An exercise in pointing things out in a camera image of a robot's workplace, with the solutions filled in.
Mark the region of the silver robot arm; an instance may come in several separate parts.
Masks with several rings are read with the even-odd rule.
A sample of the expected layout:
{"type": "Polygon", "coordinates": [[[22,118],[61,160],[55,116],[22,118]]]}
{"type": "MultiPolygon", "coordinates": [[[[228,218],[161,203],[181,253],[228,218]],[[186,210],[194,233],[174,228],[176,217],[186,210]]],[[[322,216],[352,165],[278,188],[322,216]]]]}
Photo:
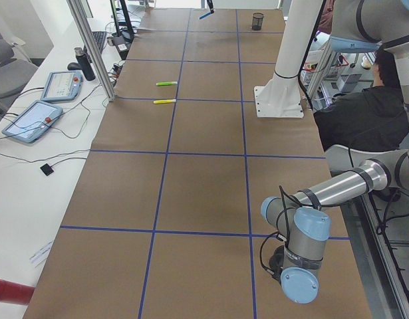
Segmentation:
{"type": "MultiPolygon", "coordinates": [[[[409,1],[337,1],[330,42],[335,52],[368,53],[383,45],[394,55],[409,123],[409,1]]],[[[271,274],[290,300],[306,304],[317,297],[331,227],[326,209],[393,186],[409,190],[409,150],[386,152],[294,195],[263,201],[262,216],[285,239],[283,261],[271,274]]]]}

